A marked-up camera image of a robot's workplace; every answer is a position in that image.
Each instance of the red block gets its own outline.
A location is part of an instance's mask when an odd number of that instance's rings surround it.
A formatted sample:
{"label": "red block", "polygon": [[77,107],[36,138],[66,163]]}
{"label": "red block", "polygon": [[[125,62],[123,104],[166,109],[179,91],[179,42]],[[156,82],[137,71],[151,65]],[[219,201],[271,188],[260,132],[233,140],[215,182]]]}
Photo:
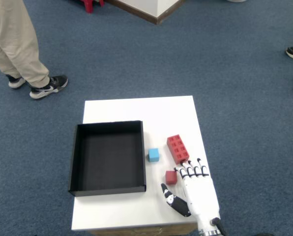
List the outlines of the red block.
{"label": "red block", "polygon": [[176,184],[177,183],[177,172],[176,171],[166,171],[165,180],[166,180],[166,184]]}
{"label": "red block", "polygon": [[176,164],[187,161],[189,154],[182,142],[179,134],[167,138],[167,146],[171,151]]}

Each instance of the blue cube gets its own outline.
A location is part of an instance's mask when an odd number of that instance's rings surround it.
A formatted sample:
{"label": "blue cube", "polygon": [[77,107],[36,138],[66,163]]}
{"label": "blue cube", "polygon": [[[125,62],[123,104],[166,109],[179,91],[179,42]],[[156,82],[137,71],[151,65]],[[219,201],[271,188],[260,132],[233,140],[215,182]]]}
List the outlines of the blue cube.
{"label": "blue cube", "polygon": [[155,162],[160,159],[160,154],[158,153],[157,148],[149,149],[148,150],[148,161]]}

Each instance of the white table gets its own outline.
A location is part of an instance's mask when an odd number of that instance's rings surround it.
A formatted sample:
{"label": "white table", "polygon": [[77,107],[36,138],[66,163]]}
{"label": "white table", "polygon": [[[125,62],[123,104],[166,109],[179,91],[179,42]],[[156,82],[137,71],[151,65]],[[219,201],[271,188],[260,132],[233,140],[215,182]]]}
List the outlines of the white table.
{"label": "white table", "polygon": [[[160,184],[174,160],[166,145],[169,136],[179,134],[191,160],[206,163],[205,149],[192,96],[86,101],[83,123],[142,120],[145,154],[159,148],[159,162],[146,160],[146,192],[75,197],[72,230],[101,230],[196,222],[181,216],[165,202]],[[178,176],[169,189],[185,199]]]}

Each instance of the wooden baseboard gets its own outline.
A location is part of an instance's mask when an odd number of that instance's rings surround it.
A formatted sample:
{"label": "wooden baseboard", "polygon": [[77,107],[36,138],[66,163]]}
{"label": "wooden baseboard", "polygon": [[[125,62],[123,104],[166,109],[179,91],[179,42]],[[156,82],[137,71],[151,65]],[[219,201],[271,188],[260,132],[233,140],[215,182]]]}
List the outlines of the wooden baseboard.
{"label": "wooden baseboard", "polygon": [[90,231],[95,236],[172,236],[186,235],[198,228],[197,223],[155,227],[124,228]]}
{"label": "wooden baseboard", "polygon": [[136,9],[135,7],[129,6],[123,2],[120,2],[118,0],[105,0],[105,2],[108,2],[116,7],[119,7],[122,10],[125,10],[133,15],[139,16],[153,24],[160,24],[162,21],[171,15],[177,8],[179,8],[185,0],[178,0],[174,5],[172,5],[169,9],[167,9],[165,12],[163,12],[160,16],[155,17],[150,14],[147,14],[143,11],[140,11],[139,9]]}
{"label": "wooden baseboard", "polygon": [[175,10],[177,10],[186,0],[178,0],[174,5],[168,8],[165,12],[163,12],[160,16],[157,17],[156,24],[162,23],[162,21],[171,15]]}

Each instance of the open black box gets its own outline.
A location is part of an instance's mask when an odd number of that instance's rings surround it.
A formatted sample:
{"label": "open black box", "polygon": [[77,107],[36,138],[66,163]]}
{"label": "open black box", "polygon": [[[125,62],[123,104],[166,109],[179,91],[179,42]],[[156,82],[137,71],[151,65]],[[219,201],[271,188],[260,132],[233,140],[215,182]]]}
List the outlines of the open black box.
{"label": "open black box", "polygon": [[79,124],[69,192],[76,196],[145,192],[142,121]]}

